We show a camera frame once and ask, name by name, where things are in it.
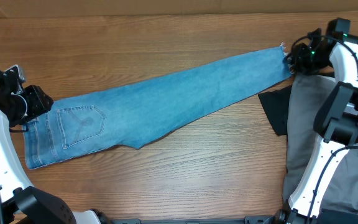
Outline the light blue denim jeans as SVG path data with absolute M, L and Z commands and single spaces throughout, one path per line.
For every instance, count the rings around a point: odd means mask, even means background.
M 104 91 L 64 98 L 29 121 L 25 163 L 36 169 L 113 146 L 140 149 L 290 77 L 283 46 Z

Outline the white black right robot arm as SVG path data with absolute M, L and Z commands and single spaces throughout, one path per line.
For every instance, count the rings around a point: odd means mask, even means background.
M 339 163 L 358 149 L 358 36 L 350 34 L 350 26 L 347 19 L 331 20 L 325 32 L 316 29 L 306 35 L 308 44 L 296 40 L 285 58 L 303 75 L 332 67 L 336 85 L 314 119 L 318 135 L 300 183 L 272 223 L 322 223 L 341 216 L 322 210 L 321 201 Z

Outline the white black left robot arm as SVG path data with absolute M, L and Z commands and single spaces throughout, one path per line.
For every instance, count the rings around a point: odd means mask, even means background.
M 0 223 L 109 223 L 99 210 L 73 212 L 60 198 L 35 188 L 27 177 L 12 143 L 17 125 L 51 110 L 53 100 L 39 86 L 23 87 L 26 77 L 19 65 L 0 70 Z

